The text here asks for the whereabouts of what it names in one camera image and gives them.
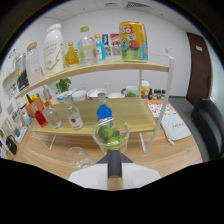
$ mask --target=yellow drink can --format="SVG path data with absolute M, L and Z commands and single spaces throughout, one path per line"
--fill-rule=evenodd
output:
M 148 61 L 148 46 L 145 26 L 128 21 L 120 23 L 122 59 L 125 61 Z

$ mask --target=glass bowl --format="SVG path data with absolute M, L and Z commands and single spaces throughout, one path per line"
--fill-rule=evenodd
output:
M 104 154 L 110 150 L 124 153 L 127 149 L 131 126 L 121 118 L 109 117 L 99 121 L 91 133 Z

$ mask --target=brown door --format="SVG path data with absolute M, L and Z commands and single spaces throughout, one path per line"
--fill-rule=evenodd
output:
M 198 97 L 208 97 L 211 86 L 211 61 L 203 37 L 187 33 L 191 49 L 191 77 L 187 100 L 195 106 Z

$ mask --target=glass cup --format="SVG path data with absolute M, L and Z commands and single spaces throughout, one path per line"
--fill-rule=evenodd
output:
M 94 165 L 91 157 L 81 147 L 70 148 L 66 153 L 66 161 L 75 168 L 75 170 L 81 170 Z

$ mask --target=green plant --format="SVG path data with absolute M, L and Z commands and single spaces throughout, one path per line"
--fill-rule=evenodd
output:
M 64 89 L 64 88 L 68 89 L 71 84 L 72 84 L 72 82 L 68 78 L 66 78 L 66 79 L 60 79 L 60 81 L 58 83 L 56 83 L 56 87 L 57 87 L 56 94 L 62 92 L 62 89 Z

